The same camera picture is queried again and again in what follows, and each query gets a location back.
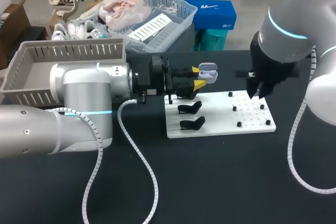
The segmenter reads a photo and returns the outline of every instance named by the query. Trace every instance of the pink sneaker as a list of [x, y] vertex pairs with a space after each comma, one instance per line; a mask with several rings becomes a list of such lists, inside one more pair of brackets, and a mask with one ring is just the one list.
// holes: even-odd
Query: pink sneaker
[[[128, 11], [136, 4], [136, 13]], [[113, 30], [131, 26], [146, 20], [151, 14], [152, 8], [145, 6], [143, 0], [118, 0], [104, 5], [99, 10], [99, 17]]]

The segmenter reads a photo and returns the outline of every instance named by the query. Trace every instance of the white plastic board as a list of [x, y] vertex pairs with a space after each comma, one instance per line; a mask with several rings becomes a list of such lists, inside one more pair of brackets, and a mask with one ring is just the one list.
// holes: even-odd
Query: white plastic board
[[128, 36], [139, 41], [145, 41], [166, 27], [171, 21], [172, 20], [170, 18], [161, 13], [143, 26], [139, 27], [137, 30], [128, 34]]
[[[167, 136], [169, 138], [235, 135], [247, 133], [274, 132], [275, 123], [269, 111], [265, 98], [249, 98], [246, 90], [229, 92], [199, 93], [194, 100], [177, 99], [173, 95], [173, 104], [169, 104], [168, 96], [164, 98]], [[177, 107], [181, 104], [193, 105], [201, 101], [202, 107], [195, 114], [179, 114]], [[200, 116], [205, 117], [205, 123], [198, 131], [181, 130], [181, 120], [195, 121]]]

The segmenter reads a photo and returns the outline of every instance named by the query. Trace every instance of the pegboard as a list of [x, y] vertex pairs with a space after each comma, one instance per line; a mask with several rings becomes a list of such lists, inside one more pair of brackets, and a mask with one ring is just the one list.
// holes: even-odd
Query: pegboard
[[[169, 104], [168, 96], [165, 96], [167, 136], [181, 138], [263, 133], [276, 130], [265, 98], [250, 99], [246, 90], [231, 92], [232, 97], [229, 96], [229, 92], [200, 93], [194, 100], [177, 99], [177, 96], [173, 95], [173, 104]], [[202, 102], [202, 107], [195, 115], [178, 113], [179, 105], [193, 105], [197, 101]], [[200, 130], [181, 130], [181, 120], [195, 121], [200, 116], [205, 117], [205, 123]]]

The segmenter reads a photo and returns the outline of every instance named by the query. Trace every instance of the black tablecloth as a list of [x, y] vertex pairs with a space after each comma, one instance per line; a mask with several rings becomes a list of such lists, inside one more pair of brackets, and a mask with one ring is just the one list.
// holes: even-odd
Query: black tablecloth
[[[249, 69], [248, 51], [167, 54], [171, 65], [218, 65], [218, 79], [202, 92], [245, 89], [234, 70]], [[149, 55], [130, 55], [130, 66]], [[163, 97], [124, 108], [129, 134], [159, 183], [153, 224], [334, 223], [336, 196], [307, 191], [287, 164], [292, 123], [308, 83], [310, 60], [301, 77], [278, 85], [267, 103], [274, 133], [168, 139]], [[113, 143], [104, 150], [88, 203], [90, 223], [140, 224], [153, 203], [145, 166], [124, 137], [113, 110]], [[336, 128], [307, 110], [294, 144], [294, 163], [310, 184], [336, 186]], [[0, 223], [82, 223], [83, 191], [97, 152], [41, 155], [0, 161]]]

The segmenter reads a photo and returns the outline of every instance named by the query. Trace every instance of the wire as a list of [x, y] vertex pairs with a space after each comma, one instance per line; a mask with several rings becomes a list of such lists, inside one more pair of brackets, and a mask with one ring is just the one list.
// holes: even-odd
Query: wire
[[[309, 76], [309, 82], [311, 81], [311, 77], [314, 74], [315, 70], [316, 70], [316, 65], [317, 65], [317, 61], [316, 61], [316, 51], [315, 49], [312, 50], [311, 53], [311, 70], [310, 70], [310, 76]], [[298, 128], [298, 125], [300, 123], [301, 117], [304, 113], [304, 110], [306, 109], [307, 106], [307, 100], [306, 97], [304, 97], [303, 102], [301, 104], [301, 107], [299, 109], [299, 112], [295, 118], [292, 130], [290, 131], [290, 135], [289, 135], [289, 141], [288, 141], [288, 148], [287, 148], [287, 160], [288, 160], [288, 165], [289, 168], [292, 172], [292, 174], [294, 175], [295, 179], [302, 185], [304, 186], [306, 189], [313, 191], [314, 193], [317, 194], [334, 194], [336, 193], [336, 187], [335, 188], [331, 188], [331, 189], [319, 189], [316, 187], [313, 187], [311, 185], [309, 185], [307, 182], [305, 182], [297, 173], [297, 171], [295, 170], [294, 167], [294, 163], [293, 163], [293, 155], [292, 155], [292, 151], [293, 151], [293, 143], [294, 143], [294, 137], [295, 137], [295, 133], [296, 130]]]
[[89, 220], [88, 220], [88, 216], [87, 216], [87, 202], [88, 202], [88, 197], [89, 197], [89, 192], [90, 192], [90, 188], [91, 185], [93, 183], [94, 178], [97, 175], [97, 172], [99, 170], [100, 164], [101, 164], [101, 160], [103, 158], [103, 144], [101, 141], [101, 137], [99, 135], [99, 132], [96, 128], [96, 126], [94, 125], [94, 123], [84, 114], [82, 114], [81, 112], [74, 110], [74, 109], [70, 109], [70, 108], [56, 108], [56, 109], [52, 109], [52, 110], [48, 110], [48, 111], [57, 111], [58, 113], [60, 112], [69, 112], [69, 113], [73, 113], [76, 116], [80, 117], [81, 119], [83, 119], [92, 129], [94, 136], [96, 137], [97, 140], [97, 144], [98, 144], [98, 157], [97, 157], [97, 162], [96, 165], [93, 169], [93, 172], [90, 176], [90, 179], [86, 185], [85, 191], [84, 191], [84, 195], [83, 195], [83, 201], [82, 201], [82, 216], [83, 216], [83, 221], [84, 224], [90, 224]]
[[150, 165], [148, 164], [148, 162], [146, 161], [146, 159], [144, 158], [144, 156], [141, 154], [141, 152], [139, 151], [138, 147], [135, 145], [135, 143], [133, 142], [132, 138], [129, 136], [128, 132], [126, 131], [123, 123], [122, 123], [122, 120], [121, 120], [121, 110], [128, 104], [135, 104], [135, 103], [138, 103], [136, 99], [133, 99], [133, 100], [128, 100], [128, 101], [125, 101], [123, 102], [119, 109], [118, 109], [118, 122], [119, 122], [119, 125], [121, 127], [121, 130], [124, 132], [126, 138], [128, 139], [128, 141], [131, 143], [132, 147], [134, 148], [134, 150], [136, 151], [136, 153], [139, 155], [140, 159], [142, 160], [142, 162], [145, 164], [147, 170], [149, 171], [151, 177], [152, 177], [152, 180], [153, 180], [153, 185], [154, 185], [154, 202], [153, 202], [153, 206], [152, 206], [152, 209], [149, 213], [149, 215], [147, 216], [147, 218], [145, 219], [145, 221], [142, 223], [142, 224], [148, 224], [150, 222], [150, 220], [152, 219], [154, 213], [155, 213], [155, 210], [156, 210], [156, 207], [157, 207], [157, 203], [159, 201], [159, 188], [158, 188], [158, 183], [156, 181], [156, 178], [155, 178], [155, 175], [153, 173], [153, 170], [152, 168], [150, 167]]

